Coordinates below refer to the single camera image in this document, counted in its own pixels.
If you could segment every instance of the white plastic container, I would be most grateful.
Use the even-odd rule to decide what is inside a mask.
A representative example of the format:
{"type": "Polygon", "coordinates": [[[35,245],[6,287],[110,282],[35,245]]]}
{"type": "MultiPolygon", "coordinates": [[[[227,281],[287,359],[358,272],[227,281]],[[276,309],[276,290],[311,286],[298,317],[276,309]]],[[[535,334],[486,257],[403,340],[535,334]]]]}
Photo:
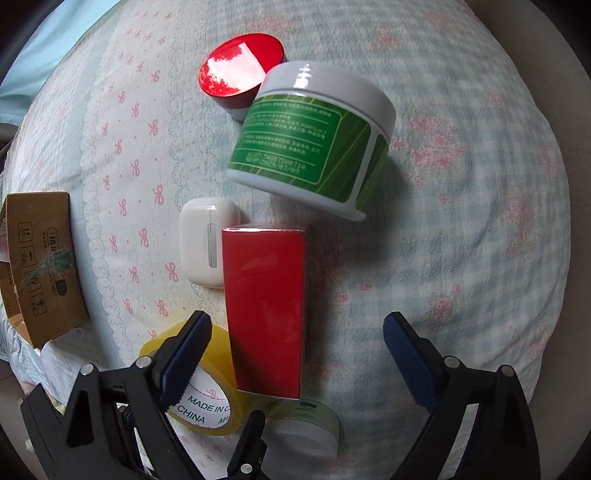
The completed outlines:
{"type": "Polygon", "coordinates": [[[320,471],[336,462],[339,418],[315,400],[280,400],[267,412],[262,438],[267,474],[320,471]]]}
{"type": "Polygon", "coordinates": [[[223,197],[189,200],[181,210],[181,267],[191,283],[223,288],[222,230],[240,224],[240,210],[223,197]]]}
{"type": "Polygon", "coordinates": [[[363,220],[395,120],[387,95],[354,72],[312,61],[277,65],[246,116],[228,177],[363,220]]]}

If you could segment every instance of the cardboard box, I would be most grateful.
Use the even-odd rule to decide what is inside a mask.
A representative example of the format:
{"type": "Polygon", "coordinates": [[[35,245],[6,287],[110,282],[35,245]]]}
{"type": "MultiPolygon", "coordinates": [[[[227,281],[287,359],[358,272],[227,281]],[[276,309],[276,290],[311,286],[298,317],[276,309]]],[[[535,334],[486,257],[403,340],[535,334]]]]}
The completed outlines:
{"type": "Polygon", "coordinates": [[[222,231],[228,332],[238,390],[300,398],[305,234],[242,226],[222,231]]]}
{"type": "Polygon", "coordinates": [[[67,192],[9,194],[0,211],[10,263],[0,262],[8,321],[39,348],[88,319],[80,290],[67,192]]]}

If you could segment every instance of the red lid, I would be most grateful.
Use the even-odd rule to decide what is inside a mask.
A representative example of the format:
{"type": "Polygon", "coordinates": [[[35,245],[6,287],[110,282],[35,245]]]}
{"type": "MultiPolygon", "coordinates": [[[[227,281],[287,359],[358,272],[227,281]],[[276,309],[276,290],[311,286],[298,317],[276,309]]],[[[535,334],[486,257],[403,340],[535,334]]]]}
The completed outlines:
{"type": "Polygon", "coordinates": [[[199,69],[199,86],[222,106],[246,108],[254,100],[265,74],[283,57],[283,46],[275,37],[264,33],[240,35],[209,54],[199,69]],[[236,97],[246,92],[249,95],[245,97],[252,98],[246,105],[238,105],[236,97]]]}

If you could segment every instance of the airpods case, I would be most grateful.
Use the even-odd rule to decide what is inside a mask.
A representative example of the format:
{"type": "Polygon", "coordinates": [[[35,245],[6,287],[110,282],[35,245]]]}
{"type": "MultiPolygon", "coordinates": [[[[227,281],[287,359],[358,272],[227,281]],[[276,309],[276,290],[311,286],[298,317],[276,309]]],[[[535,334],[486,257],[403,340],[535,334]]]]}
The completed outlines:
{"type": "Polygon", "coordinates": [[[222,198],[193,199],[180,214],[181,266],[191,283],[223,288],[222,230],[240,224],[240,211],[222,198]]]}

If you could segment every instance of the small jar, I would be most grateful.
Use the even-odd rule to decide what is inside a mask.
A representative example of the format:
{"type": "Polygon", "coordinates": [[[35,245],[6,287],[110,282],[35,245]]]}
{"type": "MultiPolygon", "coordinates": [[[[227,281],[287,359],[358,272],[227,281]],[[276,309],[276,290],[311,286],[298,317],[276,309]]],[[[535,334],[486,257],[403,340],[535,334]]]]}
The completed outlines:
{"type": "Polygon", "coordinates": [[[354,72],[313,61],[277,65],[249,109],[228,177],[364,220],[395,120],[387,95],[354,72]]]}
{"type": "Polygon", "coordinates": [[[279,40],[264,33],[249,33],[211,52],[197,78],[202,91],[234,120],[243,122],[266,73],[282,61],[285,52],[279,40]]]}

